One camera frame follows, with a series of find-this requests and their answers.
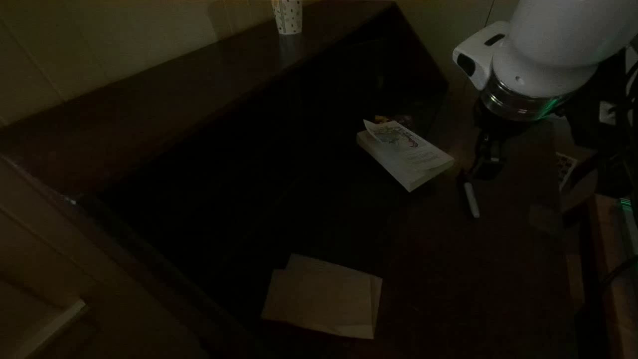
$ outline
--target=paper cup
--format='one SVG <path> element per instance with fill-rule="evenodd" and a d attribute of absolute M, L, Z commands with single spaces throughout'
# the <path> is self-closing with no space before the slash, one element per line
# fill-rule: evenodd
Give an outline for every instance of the paper cup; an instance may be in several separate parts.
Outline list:
<path fill-rule="evenodd" d="M 282 35 L 301 33 L 302 11 L 301 0 L 272 0 L 272 12 L 277 22 L 277 30 Z"/>

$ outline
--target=wall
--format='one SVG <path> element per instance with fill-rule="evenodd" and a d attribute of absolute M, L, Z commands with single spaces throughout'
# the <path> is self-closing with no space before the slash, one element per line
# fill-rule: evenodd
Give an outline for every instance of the wall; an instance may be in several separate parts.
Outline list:
<path fill-rule="evenodd" d="M 454 46 L 517 0 L 397 2 L 454 90 Z M 0 126 L 271 18 L 270 0 L 2 0 Z"/>

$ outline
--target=cable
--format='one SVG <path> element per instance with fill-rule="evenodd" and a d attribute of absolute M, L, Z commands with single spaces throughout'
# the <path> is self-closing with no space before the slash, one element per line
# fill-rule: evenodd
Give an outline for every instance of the cable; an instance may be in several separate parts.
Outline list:
<path fill-rule="evenodd" d="M 638 254 L 634 255 L 630 259 L 627 259 L 619 266 L 615 267 L 613 271 L 610 271 L 605 278 L 600 282 L 600 292 L 603 293 L 609 284 L 614 281 L 625 270 L 631 268 L 633 265 L 638 263 Z"/>

